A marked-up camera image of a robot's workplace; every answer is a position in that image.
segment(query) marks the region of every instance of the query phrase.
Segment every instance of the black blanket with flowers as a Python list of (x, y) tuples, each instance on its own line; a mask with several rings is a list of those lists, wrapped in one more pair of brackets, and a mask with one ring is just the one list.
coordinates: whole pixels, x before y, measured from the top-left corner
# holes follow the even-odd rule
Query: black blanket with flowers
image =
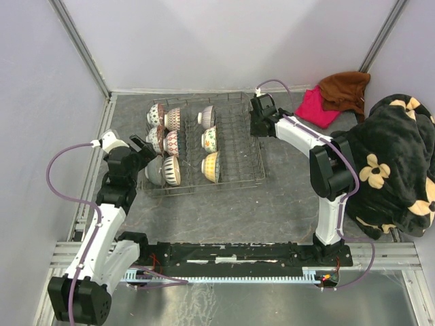
[(346, 212), (371, 238), (390, 228), (423, 236), (435, 215), (435, 126), (415, 98), (395, 94), (343, 134), (351, 146), (360, 190)]

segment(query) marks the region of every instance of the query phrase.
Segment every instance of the white panel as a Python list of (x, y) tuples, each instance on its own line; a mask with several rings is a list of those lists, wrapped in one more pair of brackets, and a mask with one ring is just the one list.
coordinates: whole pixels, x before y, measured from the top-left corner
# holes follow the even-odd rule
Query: white panel
[[(422, 102), (435, 114), (435, 1), (412, 0), (370, 69), (366, 114), (383, 97), (403, 93)], [(426, 280), (435, 297), (435, 229), (414, 238)]]
[[(48, 189), (46, 166), (92, 139), (104, 99), (48, 1), (1, 2), (0, 30), (0, 319), (31, 325), (75, 212)], [(80, 194), (89, 151), (59, 160), (52, 180), (60, 191)]]
[(64, 2), (112, 90), (217, 90), (358, 70), (395, 1)]

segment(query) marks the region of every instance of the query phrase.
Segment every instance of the rack wire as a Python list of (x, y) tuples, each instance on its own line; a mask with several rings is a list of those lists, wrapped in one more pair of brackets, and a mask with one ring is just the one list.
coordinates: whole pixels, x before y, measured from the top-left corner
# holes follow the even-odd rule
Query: rack wire
[[(142, 177), (138, 188), (152, 196), (175, 196), (199, 192), (222, 191), (256, 187), (265, 178), (260, 143), (250, 135), (249, 111), (251, 103), (245, 93), (194, 95), (189, 97), (162, 98), (147, 105), (146, 114), (152, 105), (161, 103), (165, 113), (180, 108), (179, 169), (181, 185), (166, 184), (159, 187)], [(198, 124), (198, 113), (214, 105), (217, 147), (220, 151), (220, 179), (218, 183), (207, 180), (201, 172), (201, 162), (208, 155), (201, 147), (204, 128)], [(152, 126), (145, 123), (148, 134)]]

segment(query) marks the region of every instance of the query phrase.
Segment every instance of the cable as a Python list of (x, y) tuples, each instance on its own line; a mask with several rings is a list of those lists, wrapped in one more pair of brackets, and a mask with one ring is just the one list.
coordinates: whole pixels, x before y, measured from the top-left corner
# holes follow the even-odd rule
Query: cable
[(150, 270), (150, 269), (148, 269), (146, 267), (143, 267), (143, 266), (133, 265), (133, 266), (131, 266), (131, 268), (136, 268), (138, 270), (142, 270), (144, 272), (147, 272), (148, 274), (151, 274), (151, 275), (154, 275), (154, 276), (157, 276), (157, 277), (160, 277), (160, 278), (164, 278), (166, 280), (173, 280), (175, 282), (175, 283), (169, 283), (169, 284), (155, 285), (155, 286), (152, 286), (152, 287), (148, 287), (148, 286), (135, 287), (135, 289), (140, 289), (140, 290), (161, 289), (163, 287), (174, 287), (174, 286), (177, 286), (177, 285), (186, 285), (186, 284), (189, 283), (188, 280), (182, 280), (182, 279), (179, 279), (179, 278), (173, 278), (173, 277), (170, 277), (170, 276), (167, 276), (167, 275), (163, 275), (163, 274), (157, 273), (157, 272), (155, 272), (153, 270)]
[[(265, 83), (269, 83), (269, 82), (278, 82), (281, 85), (284, 86), (284, 88), (287, 90), (288, 95), (290, 97), (290, 99), (292, 99), (292, 93), (290, 92), (290, 89), (287, 87), (287, 85), (285, 85), (281, 80), (279, 79), (270, 79), (270, 80), (266, 80), (264, 82), (262, 82), (260, 85), (257, 86), (257, 89), (260, 88), (260, 86), (264, 85)], [(340, 199), (340, 202), (338, 204), (338, 221), (337, 221), (337, 234), (340, 236), (340, 238), (342, 238), (344, 241), (348, 241), (348, 242), (369, 242), (370, 245), (372, 246), (372, 257), (370, 260), (370, 263), (367, 266), (367, 269), (364, 271), (364, 273), (358, 277), (357, 279), (353, 280), (350, 283), (347, 283), (345, 285), (341, 285), (339, 287), (335, 287), (333, 289), (327, 289), (327, 290), (337, 290), (337, 289), (344, 289), (346, 287), (349, 287), (351, 285), (354, 285), (358, 282), (360, 282), (361, 280), (363, 280), (364, 278), (367, 277), (368, 273), (370, 272), (370, 269), (373, 266), (373, 262), (375, 261), (375, 255), (376, 255), (376, 249), (375, 249), (375, 243), (373, 242), (372, 239), (369, 238), (348, 238), (346, 237), (341, 231), (340, 229), (342, 228), (342, 224), (344, 221), (344, 215), (345, 215), (345, 210), (343, 209), (344, 206), (344, 202), (346, 201), (346, 199), (348, 199), (350, 196), (356, 194), (360, 188), (360, 180), (358, 179), (358, 176), (355, 172), (355, 170), (353, 169), (352, 165), (350, 164), (350, 162), (344, 157), (344, 155), (338, 150), (338, 148), (336, 148), (331, 142), (329, 142), (327, 139), (320, 137), (317, 133), (313, 132), (311, 129), (309, 129), (308, 127), (306, 127), (304, 124), (301, 124), (300, 122), (295, 122), (294, 120), (290, 119), (290, 117), (288, 115), (283, 115), (284, 118), (291, 123), (293, 126), (305, 131), (307, 134), (314, 136), (316, 139), (318, 139), (319, 141), (321, 141), (322, 143), (325, 143), (327, 146), (329, 146), (334, 153), (343, 161), (343, 163), (345, 164), (347, 170), (349, 170), (349, 172), (352, 174), (353, 180), (355, 181), (355, 188), (349, 192), (348, 194), (346, 194), (345, 196), (343, 196)]]
[[(56, 196), (58, 196), (62, 199), (68, 200), (70, 202), (78, 202), (79, 204), (85, 204), (85, 205), (89, 205), (90, 207), (92, 207), (97, 212), (97, 224), (98, 224), (101, 222), (101, 219), (103, 218), (103, 216), (101, 213), (101, 209), (98, 207), (98, 205), (96, 203), (89, 202), (87, 200), (82, 200), (79, 198), (69, 197), (69, 196), (66, 196), (64, 194), (61, 194), (60, 192), (58, 192), (56, 190), (56, 188), (53, 187), (52, 182), (50, 180), (50, 171), (51, 171), (52, 165), (53, 165), (54, 161), (56, 161), (59, 156), (61, 156), (62, 154), (64, 154), (67, 151), (71, 151), (72, 149), (76, 149), (79, 147), (87, 147), (87, 146), (92, 146), (92, 143), (84, 143), (84, 144), (70, 146), (70, 147), (67, 147), (67, 148), (63, 149), (62, 151), (58, 152), (50, 160), (50, 163), (48, 163), (47, 171), (46, 171), (46, 181), (47, 181), (48, 187)], [(84, 260), (86, 259), (86, 256), (89, 252), (90, 246), (92, 245), (92, 242), (94, 241), (95, 237), (97, 236), (98, 230), (99, 230), (99, 228), (95, 228), (94, 232), (90, 236), (88, 244), (86, 245), (85, 249), (83, 250), (83, 255), (80, 257), (79, 264), (75, 268), (73, 280), (71, 281), (71, 286), (69, 288), (69, 295), (68, 295), (68, 318), (69, 318), (70, 326), (75, 326), (74, 313), (73, 313), (73, 298), (74, 298), (75, 284), (77, 283), (77, 279), (79, 278), (80, 270), (82, 270), (79, 266), (81, 266), (84, 263)]]

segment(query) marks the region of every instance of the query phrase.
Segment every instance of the red cloth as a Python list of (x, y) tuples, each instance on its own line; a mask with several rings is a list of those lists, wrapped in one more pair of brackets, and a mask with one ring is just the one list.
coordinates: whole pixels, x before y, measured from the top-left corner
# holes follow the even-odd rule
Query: red cloth
[(336, 117), (340, 115), (340, 111), (324, 111), (321, 106), (323, 98), (320, 94), (320, 87), (317, 85), (313, 90), (307, 90), (304, 95), (304, 100), (295, 114), (302, 119), (326, 129)]

